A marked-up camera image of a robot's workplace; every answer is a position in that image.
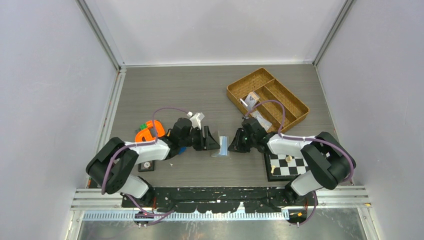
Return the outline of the credit card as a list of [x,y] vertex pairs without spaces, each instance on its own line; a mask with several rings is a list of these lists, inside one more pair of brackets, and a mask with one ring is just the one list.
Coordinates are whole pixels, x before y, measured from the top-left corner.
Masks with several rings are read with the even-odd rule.
[[259,95],[257,95],[256,92],[251,91],[245,98],[240,98],[239,101],[248,111],[250,111],[259,102],[259,99]]

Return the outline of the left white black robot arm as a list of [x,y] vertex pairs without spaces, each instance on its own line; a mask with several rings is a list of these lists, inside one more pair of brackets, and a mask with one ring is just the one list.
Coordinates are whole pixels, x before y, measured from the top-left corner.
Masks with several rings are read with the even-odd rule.
[[209,127],[194,126],[193,120],[179,118],[168,132],[152,142],[124,142],[111,138],[86,166],[86,173],[101,186],[103,194],[122,193],[134,197],[141,207],[153,202],[151,185],[131,174],[134,166],[150,161],[169,160],[182,148],[196,151],[220,149]]

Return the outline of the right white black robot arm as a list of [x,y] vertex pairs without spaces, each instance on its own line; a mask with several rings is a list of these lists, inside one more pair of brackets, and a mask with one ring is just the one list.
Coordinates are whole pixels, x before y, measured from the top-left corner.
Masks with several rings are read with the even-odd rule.
[[299,205],[307,194],[318,189],[333,190],[343,181],[349,181],[356,167],[353,158],[328,132],[308,137],[267,132],[253,117],[242,122],[228,151],[248,153],[251,148],[260,153],[287,155],[306,161],[309,169],[284,187],[285,198],[291,205]]

